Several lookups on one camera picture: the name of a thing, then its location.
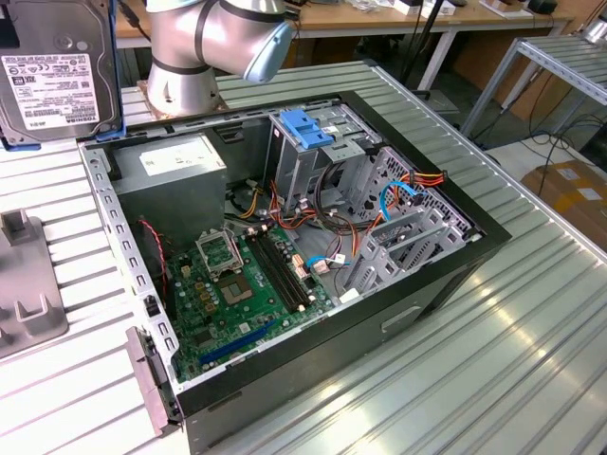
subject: ram slot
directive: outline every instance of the ram slot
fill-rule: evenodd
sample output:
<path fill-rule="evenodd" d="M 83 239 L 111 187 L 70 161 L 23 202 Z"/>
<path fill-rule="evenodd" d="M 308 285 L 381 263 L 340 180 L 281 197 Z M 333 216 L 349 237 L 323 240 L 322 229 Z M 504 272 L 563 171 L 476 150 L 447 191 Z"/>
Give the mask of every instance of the ram slot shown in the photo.
<path fill-rule="evenodd" d="M 309 305 L 310 301 L 297 278 L 267 237 L 249 238 L 247 244 L 289 313 L 299 311 L 300 305 Z"/>

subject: hard drive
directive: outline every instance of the hard drive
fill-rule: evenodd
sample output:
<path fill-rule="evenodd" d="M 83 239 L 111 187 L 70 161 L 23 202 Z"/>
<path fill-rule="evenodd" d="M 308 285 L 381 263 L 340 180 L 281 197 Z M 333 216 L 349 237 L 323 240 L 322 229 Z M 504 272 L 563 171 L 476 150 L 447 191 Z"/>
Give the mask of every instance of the hard drive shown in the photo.
<path fill-rule="evenodd" d="M 114 2 L 13 0 L 1 7 L 0 129 L 8 150 L 123 133 Z"/>

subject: red wire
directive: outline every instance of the red wire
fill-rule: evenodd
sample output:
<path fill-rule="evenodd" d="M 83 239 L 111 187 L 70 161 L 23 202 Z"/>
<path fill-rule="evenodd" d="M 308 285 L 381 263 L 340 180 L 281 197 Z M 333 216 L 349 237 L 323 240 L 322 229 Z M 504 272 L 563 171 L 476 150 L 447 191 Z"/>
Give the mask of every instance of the red wire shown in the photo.
<path fill-rule="evenodd" d="M 164 250 L 162 249 L 162 243 L 160 242 L 160 236 L 155 231 L 155 229 L 147 222 L 143 220 L 139 220 L 144 226 L 146 226 L 154 236 L 154 240 L 156 240 L 156 245 L 158 245 L 158 251 L 160 253 L 160 270 L 162 271 L 162 297 L 166 299 L 167 297 L 167 270 L 166 263 L 164 261 Z"/>

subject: blue pcie slot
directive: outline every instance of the blue pcie slot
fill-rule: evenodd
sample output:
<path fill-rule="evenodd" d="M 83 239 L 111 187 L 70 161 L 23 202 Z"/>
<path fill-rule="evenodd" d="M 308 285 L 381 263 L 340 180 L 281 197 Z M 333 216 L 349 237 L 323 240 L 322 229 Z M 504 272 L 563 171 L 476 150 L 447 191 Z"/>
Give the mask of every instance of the blue pcie slot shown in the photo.
<path fill-rule="evenodd" d="M 267 334 L 267 330 L 272 325 L 274 325 L 275 322 L 276 322 L 276 319 L 271 320 L 270 322 L 266 323 L 266 325 L 264 325 L 263 327 L 260 327 L 257 330 L 254 330 L 250 334 L 247 334 L 243 337 L 235 339 L 234 341 L 231 341 L 230 343 L 226 344 L 225 346 L 222 346 L 221 348 L 217 348 L 208 354 L 201 355 L 200 358 L 198 359 L 198 362 L 200 363 L 200 365 L 204 365 L 205 363 L 214 362 L 215 360 L 223 357 L 224 355 L 230 355 L 232 353 L 235 353 L 243 346 L 247 346 L 248 344 L 254 343 L 255 341 L 265 337 Z"/>

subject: metal table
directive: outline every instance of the metal table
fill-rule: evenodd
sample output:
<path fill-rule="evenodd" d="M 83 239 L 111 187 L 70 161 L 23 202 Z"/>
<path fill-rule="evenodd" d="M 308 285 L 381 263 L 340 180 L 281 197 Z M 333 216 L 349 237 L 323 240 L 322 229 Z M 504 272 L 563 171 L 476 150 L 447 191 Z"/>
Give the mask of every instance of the metal table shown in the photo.
<path fill-rule="evenodd" d="M 378 67 L 219 83 L 232 107 L 353 89 L 514 239 L 449 304 L 211 453 L 588 453 L 607 441 L 606 255 Z M 137 89 L 129 123 L 151 119 Z M 122 345 L 137 324 L 73 141 L 0 155 L 0 208 L 45 223 L 71 324 L 0 361 L 6 452 L 187 452 L 156 440 Z"/>
<path fill-rule="evenodd" d="M 516 100 L 538 66 L 568 82 L 582 94 L 603 106 L 607 105 L 607 49 L 572 35 L 516 39 L 462 126 L 461 131 L 464 136 L 469 136 L 472 132 L 508 70 L 521 55 L 531 60 L 531 64 L 504 101 L 504 106 Z M 577 110 L 583 98 L 584 96 L 579 98 L 577 105 L 559 122 L 556 130 L 559 130 Z"/>

